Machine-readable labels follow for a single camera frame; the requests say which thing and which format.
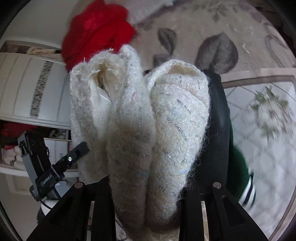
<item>leaf pattern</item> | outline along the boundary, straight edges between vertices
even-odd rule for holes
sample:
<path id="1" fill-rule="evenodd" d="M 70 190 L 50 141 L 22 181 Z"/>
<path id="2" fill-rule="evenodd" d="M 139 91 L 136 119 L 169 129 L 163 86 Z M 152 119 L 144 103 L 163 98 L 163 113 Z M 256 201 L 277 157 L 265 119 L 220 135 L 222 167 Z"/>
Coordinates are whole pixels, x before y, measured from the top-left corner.
<path id="1" fill-rule="evenodd" d="M 226 15 L 226 13 L 225 13 L 224 11 L 219 10 L 219 13 L 220 13 L 222 16 L 227 17 L 227 15 Z"/>
<path id="2" fill-rule="evenodd" d="M 163 6 L 160 10 L 158 10 L 154 14 L 151 14 L 143 22 L 138 23 L 137 27 L 143 28 L 143 30 L 145 30 L 145 31 L 151 30 L 155 18 L 158 18 L 158 17 L 162 16 L 164 13 L 167 13 L 167 12 L 174 12 L 180 6 L 183 6 L 186 3 L 191 3 L 192 1 L 193 0 L 175 1 L 174 5 L 172 5 L 172 6 Z"/>
<path id="3" fill-rule="evenodd" d="M 288 47 L 285 42 L 282 42 L 277 36 L 272 34 L 272 32 L 269 28 L 274 28 L 274 27 L 270 23 L 264 23 L 263 26 L 264 26 L 266 32 L 268 33 L 268 35 L 265 36 L 265 38 L 264 38 L 265 46 L 266 46 L 267 50 L 269 51 L 273 60 L 277 63 L 277 65 L 280 68 L 284 68 L 285 65 L 282 63 L 282 61 L 279 59 L 279 57 L 274 52 L 272 45 L 271 45 L 271 41 L 274 40 L 278 45 L 282 46 L 285 49 L 287 49 Z"/>
<path id="4" fill-rule="evenodd" d="M 198 49 L 195 65 L 199 69 L 210 69 L 217 74 L 232 70 L 239 54 L 234 43 L 222 32 L 207 38 Z"/>
<path id="5" fill-rule="evenodd" d="M 216 13 L 215 15 L 212 16 L 212 19 L 214 20 L 214 22 L 216 23 L 217 21 L 220 20 L 219 15 Z"/>
<path id="6" fill-rule="evenodd" d="M 176 33 L 169 28 L 160 28 L 158 30 L 158 39 L 161 45 L 172 55 L 177 42 Z"/>
<path id="7" fill-rule="evenodd" d="M 244 10 L 244 11 L 251 10 L 251 7 L 244 0 L 240 0 L 238 2 L 238 6 L 241 10 Z"/>
<path id="8" fill-rule="evenodd" d="M 219 10 L 228 11 L 228 9 L 226 8 L 226 6 L 224 4 L 220 4 Z"/>
<path id="9" fill-rule="evenodd" d="M 250 16 L 257 22 L 257 23 L 261 23 L 263 20 L 263 17 L 261 15 L 261 13 L 259 12 L 250 12 Z"/>
<path id="10" fill-rule="evenodd" d="M 153 67 L 157 67 L 170 60 L 170 55 L 167 53 L 159 53 L 153 56 Z"/>
<path id="11" fill-rule="evenodd" d="M 288 109 L 288 101 L 280 100 L 280 96 L 276 96 L 271 91 L 271 86 L 266 87 L 266 94 L 257 92 L 255 99 L 259 104 L 251 105 L 256 114 L 256 123 L 263 131 L 262 136 L 267 137 L 267 141 L 272 137 L 274 139 L 280 132 L 287 133 L 292 130 L 294 125 L 291 112 Z"/>
<path id="12" fill-rule="evenodd" d="M 194 12 L 194 11 L 198 10 L 199 8 L 200 8 L 199 5 L 193 5 L 193 7 L 192 7 L 192 11 Z"/>

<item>knitted fabric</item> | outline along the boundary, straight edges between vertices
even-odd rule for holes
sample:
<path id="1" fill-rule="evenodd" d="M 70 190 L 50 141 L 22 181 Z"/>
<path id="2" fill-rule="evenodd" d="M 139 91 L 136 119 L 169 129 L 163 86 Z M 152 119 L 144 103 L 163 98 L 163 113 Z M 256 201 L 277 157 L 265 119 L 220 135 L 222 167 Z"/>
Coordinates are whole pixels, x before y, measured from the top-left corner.
<path id="1" fill-rule="evenodd" d="M 76 146 L 86 141 L 90 149 L 89 154 L 78 161 L 81 180 L 86 184 L 108 175 L 106 134 L 124 64 L 118 55 L 103 51 L 88 63 L 76 65 L 70 73 L 72 142 Z"/>
<path id="2" fill-rule="evenodd" d="M 157 131 L 148 185 L 146 221 L 154 231 L 178 223 L 179 193 L 199 154 L 209 117 L 208 81 L 191 64 L 171 60 L 149 76 Z"/>
<path id="3" fill-rule="evenodd" d="M 84 140 L 90 148 L 78 163 L 93 168 L 84 168 L 85 179 L 109 174 L 115 210 L 130 237 L 153 237 L 147 227 L 172 228 L 207 126 L 207 77 L 171 60 L 144 78 L 137 53 L 125 45 L 118 55 L 104 51 L 74 67 L 70 83 L 74 144 Z M 105 108 L 102 91 L 111 100 Z"/>
<path id="4" fill-rule="evenodd" d="M 95 0 L 81 14 L 75 16 L 62 45 L 62 56 L 70 71 L 82 61 L 109 48 L 119 51 L 134 35 L 133 27 L 126 22 L 128 11 L 116 4 Z"/>

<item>white wall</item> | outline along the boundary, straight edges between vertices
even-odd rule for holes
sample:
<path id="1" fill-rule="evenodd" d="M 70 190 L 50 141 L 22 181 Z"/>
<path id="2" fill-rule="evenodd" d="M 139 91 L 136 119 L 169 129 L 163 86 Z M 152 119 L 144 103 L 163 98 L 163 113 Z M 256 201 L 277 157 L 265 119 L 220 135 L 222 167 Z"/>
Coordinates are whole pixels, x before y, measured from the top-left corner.
<path id="1" fill-rule="evenodd" d="M 40 203 L 29 195 L 10 193 L 5 175 L 0 173 L 0 200 L 15 229 L 25 241 L 37 226 Z"/>
<path id="2" fill-rule="evenodd" d="M 0 40 L 19 40 L 61 48 L 70 15 L 78 0 L 31 0 Z"/>

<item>red fabric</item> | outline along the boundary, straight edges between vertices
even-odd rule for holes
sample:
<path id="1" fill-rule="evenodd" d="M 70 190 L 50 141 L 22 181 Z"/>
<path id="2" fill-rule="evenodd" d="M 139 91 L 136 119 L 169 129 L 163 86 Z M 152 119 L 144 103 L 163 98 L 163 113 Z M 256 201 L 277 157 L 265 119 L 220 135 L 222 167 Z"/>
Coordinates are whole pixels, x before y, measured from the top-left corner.
<path id="1" fill-rule="evenodd" d="M 10 149 L 13 149 L 15 146 L 13 146 L 13 145 L 5 145 L 4 147 L 3 147 L 3 149 L 4 150 L 10 150 Z"/>
<path id="2" fill-rule="evenodd" d="M 6 122 L 3 124 L 3 129 L 1 130 L 1 134 L 7 137 L 15 138 L 22 135 L 25 131 L 33 130 L 35 128 L 37 127 L 32 125 Z"/>
<path id="3" fill-rule="evenodd" d="M 119 51 L 134 35 L 133 27 L 126 22 L 126 8 L 96 0 L 72 19 L 64 38 L 62 56 L 70 71 L 75 65 L 106 49 Z"/>

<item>green fabric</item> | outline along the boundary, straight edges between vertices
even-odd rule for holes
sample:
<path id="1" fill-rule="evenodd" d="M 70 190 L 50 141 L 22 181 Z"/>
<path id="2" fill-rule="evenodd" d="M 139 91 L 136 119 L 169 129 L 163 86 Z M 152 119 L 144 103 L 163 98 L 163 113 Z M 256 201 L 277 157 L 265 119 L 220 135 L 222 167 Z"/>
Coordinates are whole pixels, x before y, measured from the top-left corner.
<path id="1" fill-rule="evenodd" d="M 233 145 L 233 133 L 230 123 L 229 161 L 226 188 L 238 201 L 249 182 L 249 172 L 243 154 Z"/>

